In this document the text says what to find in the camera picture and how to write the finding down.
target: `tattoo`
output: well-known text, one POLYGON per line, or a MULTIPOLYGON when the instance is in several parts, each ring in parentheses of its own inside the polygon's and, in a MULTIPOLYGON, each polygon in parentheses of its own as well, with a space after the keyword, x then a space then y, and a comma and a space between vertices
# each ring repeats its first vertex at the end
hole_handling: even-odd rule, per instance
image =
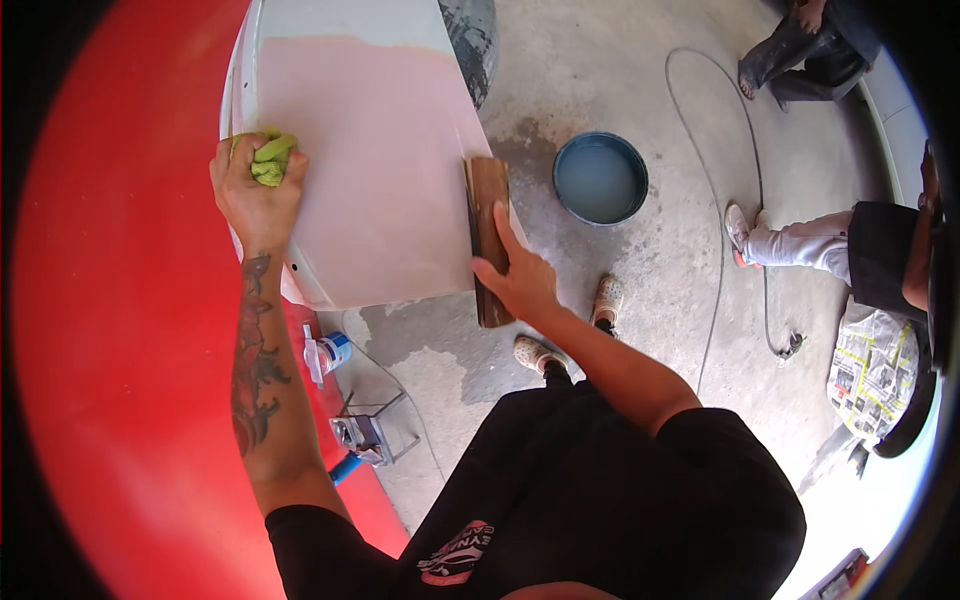
POLYGON ((240 300, 240 323, 237 326, 237 344, 233 351, 233 383, 230 390, 230 408, 233 411, 233 434, 246 456, 254 446, 267 437, 267 419, 279 410, 276 398, 269 404, 260 401, 260 386, 273 380, 290 383, 290 377, 276 363, 279 348, 263 347, 260 315, 273 305, 260 298, 260 278, 270 266, 270 255, 245 260, 241 265, 244 294, 240 300))

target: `yellow-green rag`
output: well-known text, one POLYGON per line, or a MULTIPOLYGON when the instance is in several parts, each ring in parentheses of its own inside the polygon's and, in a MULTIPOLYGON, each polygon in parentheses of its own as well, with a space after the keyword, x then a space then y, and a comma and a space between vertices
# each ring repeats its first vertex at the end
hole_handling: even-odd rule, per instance
POLYGON ((290 149, 297 146, 297 137, 290 133, 280 133, 275 129, 264 132, 239 133, 233 137, 230 147, 230 156, 237 147, 242 135, 263 135, 268 141, 262 148, 253 153, 253 164, 250 172, 253 178, 264 185, 277 187, 283 181, 283 174, 287 170, 287 161, 290 159, 290 149))

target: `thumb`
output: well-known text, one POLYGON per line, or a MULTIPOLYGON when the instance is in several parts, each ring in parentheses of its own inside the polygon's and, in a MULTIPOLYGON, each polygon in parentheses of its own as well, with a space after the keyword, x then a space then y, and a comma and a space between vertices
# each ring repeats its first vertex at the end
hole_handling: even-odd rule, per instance
POLYGON ((470 260, 470 267, 480 279, 480 283, 487 286, 487 289, 498 295, 507 285, 507 278, 497 272, 496 268, 486 258, 474 256, 470 260))
POLYGON ((310 159, 307 155, 291 148, 290 157, 287 159, 287 170, 283 173, 280 186, 300 189, 303 186, 303 178, 306 177, 308 166, 310 166, 310 159))

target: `pants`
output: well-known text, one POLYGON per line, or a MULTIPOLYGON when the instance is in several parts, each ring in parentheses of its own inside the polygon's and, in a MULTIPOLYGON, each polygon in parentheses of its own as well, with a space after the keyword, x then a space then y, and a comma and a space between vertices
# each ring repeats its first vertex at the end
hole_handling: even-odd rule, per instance
POLYGON ((853 211, 846 210, 779 231, 755 228, 744 246, 743 259, 765 267, 813 267, 850 285, 847 232, 852 218, 853 211))
POLYGON ((820 31, 808 34, 788 14, 737 70, 753 89, 769 83, 775 98, 792 102, 840 100, 869 66, 826 17, 820 31), (790 70, 804 61, 803 70, 790 70))
MULTIPOLYGON (((597 319, 597 329, 613 337, 613 325, 606 319, 597 319)), ((572 388, 573 380, 570 379, 570 373, 566 372, 566 367, 560 361, 548 360, 543 365, 543 379, 546 381, 547 388, 572 388)))

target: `gray pants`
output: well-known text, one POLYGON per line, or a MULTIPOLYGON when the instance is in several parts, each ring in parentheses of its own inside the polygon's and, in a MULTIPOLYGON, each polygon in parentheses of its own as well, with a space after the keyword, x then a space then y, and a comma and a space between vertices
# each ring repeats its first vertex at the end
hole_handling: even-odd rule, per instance
POLYGON ((750 87, 770 84, 780 101, 840 100, 870 66, 824 16, 816 34, 808 34, 788 14, 773 34, 737 65, 750 87), (804 62, 803 70, 792 70, 804 62))

